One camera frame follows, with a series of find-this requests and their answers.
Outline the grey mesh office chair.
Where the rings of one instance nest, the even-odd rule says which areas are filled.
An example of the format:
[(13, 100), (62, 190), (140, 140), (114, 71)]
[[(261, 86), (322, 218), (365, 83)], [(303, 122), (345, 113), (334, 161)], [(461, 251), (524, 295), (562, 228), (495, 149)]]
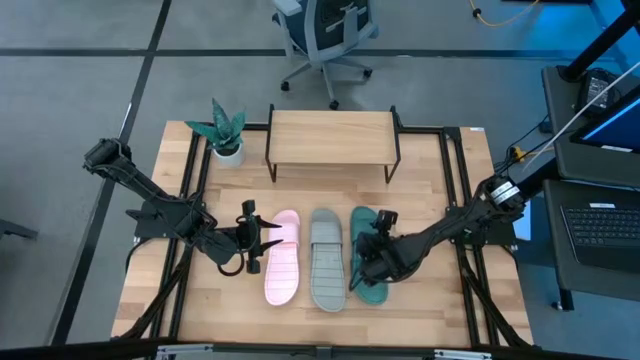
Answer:
[(294, 77), (317, 68), (324, 76), (329, 96), (329, 108), (339, 108), (329, 73), (331, 64), (356, 68), (369, 79), (373, 69), (350, 60), (346, 55), (366, 39), (379, 35), (379, 26), (374, 20), (371, 0), (271, 0), (276, 13), (272, 20), (282, 30), (285, 54), (291, 58), (295, 53), (306, 57), (306, 61), (286, 75), (280, 90), (290, 90), (289, 81)]

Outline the wooden shelf with black frame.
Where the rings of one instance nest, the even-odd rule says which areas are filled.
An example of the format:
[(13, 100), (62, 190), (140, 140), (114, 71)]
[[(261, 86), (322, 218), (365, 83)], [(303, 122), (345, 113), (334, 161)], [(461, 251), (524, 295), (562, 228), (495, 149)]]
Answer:
[(280, 165), (377, 165), (390, 182), (401, 162), (401, 122), (384, 111), (269, 109), (265, 162), (272, 181)]

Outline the white round plant pot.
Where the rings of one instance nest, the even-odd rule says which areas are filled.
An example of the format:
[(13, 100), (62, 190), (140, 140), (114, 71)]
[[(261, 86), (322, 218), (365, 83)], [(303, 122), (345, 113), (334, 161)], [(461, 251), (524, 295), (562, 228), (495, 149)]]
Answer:
[(243, 143), (229, 151), (224, 150), (223, 152), (219, 152), (214, 149), (213, 153), (216, 156), (218, 164), (222, 167), (238, 168), (245, 161), (245, 147)]

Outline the black slanted support post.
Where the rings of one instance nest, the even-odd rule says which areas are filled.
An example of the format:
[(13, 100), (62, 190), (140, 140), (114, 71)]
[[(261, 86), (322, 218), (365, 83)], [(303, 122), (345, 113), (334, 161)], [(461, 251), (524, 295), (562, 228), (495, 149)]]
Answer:
[(627, 32), (640, 22), (640, 0), (629, 0), (618, 16), (579, 56), (567, 67), (559, 70), (565, 81), (579, 79), (588, 68), (615, 45)]

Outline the green spiky succulent plant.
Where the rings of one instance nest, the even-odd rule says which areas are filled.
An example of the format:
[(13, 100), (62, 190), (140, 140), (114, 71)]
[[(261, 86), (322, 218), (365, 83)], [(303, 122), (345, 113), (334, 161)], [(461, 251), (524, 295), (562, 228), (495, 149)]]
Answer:
[(246, 112), (240, 111), (229, 117), (215, 98), (211, 102), (212, 123), (187, 121), (186, 125), (205, 137), (218, 154), (230, 156), (237, 152), (243, 143), (241, 133), (246, 124)]

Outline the black laptop keyboard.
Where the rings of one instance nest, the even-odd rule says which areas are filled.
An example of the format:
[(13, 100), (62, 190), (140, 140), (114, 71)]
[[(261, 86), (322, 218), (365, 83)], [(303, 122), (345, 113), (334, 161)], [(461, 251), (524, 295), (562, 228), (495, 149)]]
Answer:
[(578, 263), (640, 274), (640, 206), (574, 203), (560, 209)]

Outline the black power adapter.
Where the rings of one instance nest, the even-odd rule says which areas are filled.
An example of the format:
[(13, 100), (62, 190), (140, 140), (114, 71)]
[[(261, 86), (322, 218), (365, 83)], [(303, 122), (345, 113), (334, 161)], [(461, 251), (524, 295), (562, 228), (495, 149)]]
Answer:
[(576, 104), (578, 110), (585, 107), (583, 116), (599, 115), (621, 98), (621, 92), (617, 87), (605, 91), (616, 79), (615, 74), (603, 68), (588, 70), (583, 75)]

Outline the green plastic basket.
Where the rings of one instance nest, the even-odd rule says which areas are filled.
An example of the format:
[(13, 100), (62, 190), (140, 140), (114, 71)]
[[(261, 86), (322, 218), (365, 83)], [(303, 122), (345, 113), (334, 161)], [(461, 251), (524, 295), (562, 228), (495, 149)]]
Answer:
[[(372, 223), (375, 221), (377, 213), (372, 209), (364, 206), (358, 206), (353, 209), (350, 217), (350, 239), (351, 244), (353, 238), (358, 233), (377, 234), (377, 230), (372, 227)], [(351, 255), (351, 276), (353, 273), (358, 272), (361, 265), (362, 258), (358, 255), (357, 251), (353, 250)], [(363, 282), (360, 282), (357, 288), (353, 291), (355, 295), (365, 304), (368, 305), (382, 305), (388, 298), (389, 287), (387, 284), (376, 284), (374, 286), (367, 286)]]

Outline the monitor with blue screen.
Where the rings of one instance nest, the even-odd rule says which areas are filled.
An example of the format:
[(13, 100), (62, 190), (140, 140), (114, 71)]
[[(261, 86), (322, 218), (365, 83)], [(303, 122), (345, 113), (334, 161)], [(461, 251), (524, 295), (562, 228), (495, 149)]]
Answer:
[(640, 154), (640, 84), (593, 121), (580, 127), (570, 136), (570, 141)]

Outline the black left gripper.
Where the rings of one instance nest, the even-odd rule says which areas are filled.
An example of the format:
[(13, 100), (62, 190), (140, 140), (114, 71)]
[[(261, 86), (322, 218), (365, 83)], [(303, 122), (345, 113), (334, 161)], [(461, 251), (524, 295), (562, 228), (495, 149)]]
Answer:
[(239, 254), (241, 255), (242, 267), (249, 274), (259, 274), (261, 271), (258, 260), (259, 253), (266, 252), (269, 248), (282, 242), (282, 239), (261, 243), (260, 228), (280, 228), (279, 224), (274, 224), (263, 220), (254, 214), (256, 210), (254, 200), (246, 200), (242, 203), (242, 213), (236, 218), (236, 236), (238, 239)]

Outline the pink rubber slide sandal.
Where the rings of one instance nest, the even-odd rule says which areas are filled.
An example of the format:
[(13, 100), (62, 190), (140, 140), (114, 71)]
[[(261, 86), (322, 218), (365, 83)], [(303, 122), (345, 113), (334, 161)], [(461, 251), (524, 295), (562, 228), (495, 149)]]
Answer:
[(294, 297), (299, 285), (300, 217), (294, 210), (283, 210), (273, 223), (279, 228), (269, 230), (268, 241), (276, 244), (268, 250), (264, 292), (270, 305), (282, 306)]

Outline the black side desk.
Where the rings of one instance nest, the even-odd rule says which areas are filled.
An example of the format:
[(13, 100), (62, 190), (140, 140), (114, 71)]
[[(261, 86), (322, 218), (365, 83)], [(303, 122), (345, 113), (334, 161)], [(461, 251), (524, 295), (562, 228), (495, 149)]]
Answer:
[(559, 305), (573, 307), (571, 293), (586, 292), (640, 302), (640, 274), (582, 265), (571, 249), (560, 207), (568, 202), (629, 200), (640, 205), (640, 154), (599, 149), (571, 142), (567, 134), (555, 142), (551, 173), (543, 177), (555, 255)]

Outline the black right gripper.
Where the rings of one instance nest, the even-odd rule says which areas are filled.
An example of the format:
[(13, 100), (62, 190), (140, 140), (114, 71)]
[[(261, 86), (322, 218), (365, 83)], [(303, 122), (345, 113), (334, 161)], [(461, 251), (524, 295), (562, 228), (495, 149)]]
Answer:
[(363, 281), (367, 286), (394, 282), (400, 277), (400, 267), (391, 238), (367, 233), (358, 233), (352, 247), (362, 258), (358, 272), (353, 273), (348, 290), (354, 291)]

